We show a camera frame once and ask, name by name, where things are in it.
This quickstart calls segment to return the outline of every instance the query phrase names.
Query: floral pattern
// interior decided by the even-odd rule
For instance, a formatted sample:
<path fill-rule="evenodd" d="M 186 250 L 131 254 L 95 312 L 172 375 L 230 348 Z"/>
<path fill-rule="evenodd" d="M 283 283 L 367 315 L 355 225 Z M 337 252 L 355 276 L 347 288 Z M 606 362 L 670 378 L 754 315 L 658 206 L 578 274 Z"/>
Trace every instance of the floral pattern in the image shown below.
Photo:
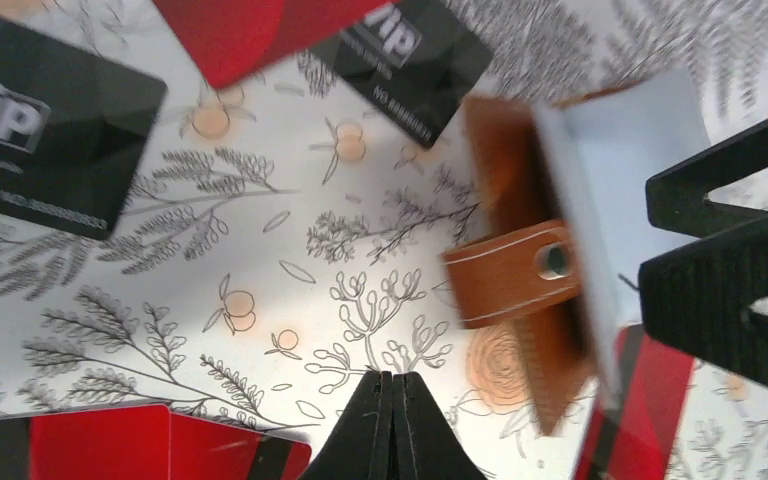
<path fill-rule="evenodd" d="M 683 66 L 713 140 L 768 117 L 768 0 L 444 2 L 496 52 L 481 90 Z M 214 91 L 150 0 L 0 14 L 169 87 L 109 241 L 0 217 L 0 415 L 151 400 L 316 452 L 360 375 L 415 370 L 488 478 L 569 478 L 594 385 L 542 437 L 510 332 L 457 328 L 438 255 L 485 231 L 459 117 L 423 150 L 307 51 Z M 768 170 L 712 198 L 768 209 Z M 690 387 L 666 478 L 768 480 L 768 390 Z"/>

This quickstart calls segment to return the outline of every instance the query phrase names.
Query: red card with black stripe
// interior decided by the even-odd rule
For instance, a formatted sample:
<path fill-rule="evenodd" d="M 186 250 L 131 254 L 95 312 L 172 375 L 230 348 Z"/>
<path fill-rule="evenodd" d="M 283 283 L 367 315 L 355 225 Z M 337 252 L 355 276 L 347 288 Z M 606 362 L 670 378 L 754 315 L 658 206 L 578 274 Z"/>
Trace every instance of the red card with black stripe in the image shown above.
<path fill-rule="evenodd" d="M 153 0 L 213 88 L 360 20 L 384 0 Z"/>
<path fill-rule="evenodd" d="M 0 480 L 291 480 L 310 454 L 163 405 L 0 419 Z"/>
<path fill-rule="evenodd" d="M 575 480 L 663 480 L 681 418 L 693 357 L 649 338 L 642 325 L 617 339 L 622 398 L 594 406 Z"/>

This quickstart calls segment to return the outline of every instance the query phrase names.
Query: black plastic part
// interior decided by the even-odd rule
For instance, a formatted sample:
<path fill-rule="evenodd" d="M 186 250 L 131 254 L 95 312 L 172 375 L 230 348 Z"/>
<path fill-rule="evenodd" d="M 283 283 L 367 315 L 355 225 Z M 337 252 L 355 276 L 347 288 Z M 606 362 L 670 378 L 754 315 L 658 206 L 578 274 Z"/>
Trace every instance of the black plastic part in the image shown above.
<path fill-rule="evenodd" d="M 418 373 L 367 372 L 300 480 L 484 480 Z"/>
<path fill-rule="evenodd" d="M 652 225 L 706 236 L 640 267 L 646 332 L 768 386 L 768 212 L 721 205 L 711 190 L 768 167 L 768 121 L 652 177 Z"/>
<path fill-rule="evenodd" d="M 768 212 L 725 205 L 708 193 L 768 167 L 768 120 L 731 137 L 646 182 L 649 222 L 658 228 L 707 237 Z"/>

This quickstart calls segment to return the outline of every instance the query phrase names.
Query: black card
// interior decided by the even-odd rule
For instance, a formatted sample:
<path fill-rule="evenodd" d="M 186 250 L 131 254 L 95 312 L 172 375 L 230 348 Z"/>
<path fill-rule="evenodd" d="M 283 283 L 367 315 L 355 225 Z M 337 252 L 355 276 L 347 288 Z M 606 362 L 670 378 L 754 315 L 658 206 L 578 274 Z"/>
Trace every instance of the black card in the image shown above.
<path fill-rule="evenodd" d="M 310 50 L 423 147 L 493 58 L 436 0 L 387 3 Z"/>
<path fill-rule="evenodd" d="M 166 85 L 0 19 L 0 213 L 105 239 Z"/>

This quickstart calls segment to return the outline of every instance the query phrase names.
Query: black stripe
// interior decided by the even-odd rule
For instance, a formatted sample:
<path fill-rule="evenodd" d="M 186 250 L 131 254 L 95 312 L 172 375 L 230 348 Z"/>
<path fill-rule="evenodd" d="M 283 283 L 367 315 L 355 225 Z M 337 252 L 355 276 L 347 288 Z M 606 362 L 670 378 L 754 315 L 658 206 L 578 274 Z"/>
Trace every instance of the black stripe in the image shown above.
<path fill-rule="evenodd" d="M 643 326 L 629 327 L 623 342 L 620 354 L 620 376 L 622 377 L 622 392 L 619 398 L 619 407 L 616 410 L 604 412 L 602 427 L 599 429 L 599 438 L 596 440 L 596 448 L 593 450 L 593 458 L 590 465 L 588 480 L 602 480 L 600 473 L 608 468 L 611 461 L 611 453 L 614 449 L 614 441 L 619 431 L 625 404 L 628 400 L 628 391 L 631 387 L 631 379 L 637 366 L 637 357 L 640 347 L 643 345 Z"/>
<path fill-rule="evenodd" d="M 30 436 L 30 418 L 0 420 L 0 480 L 28 478 Z"/>
<path fill-rule="evenodd" d="M 263 435 L 257 444 L 247 480 L 277 480 L 284 473 L 293 442 Z"/>

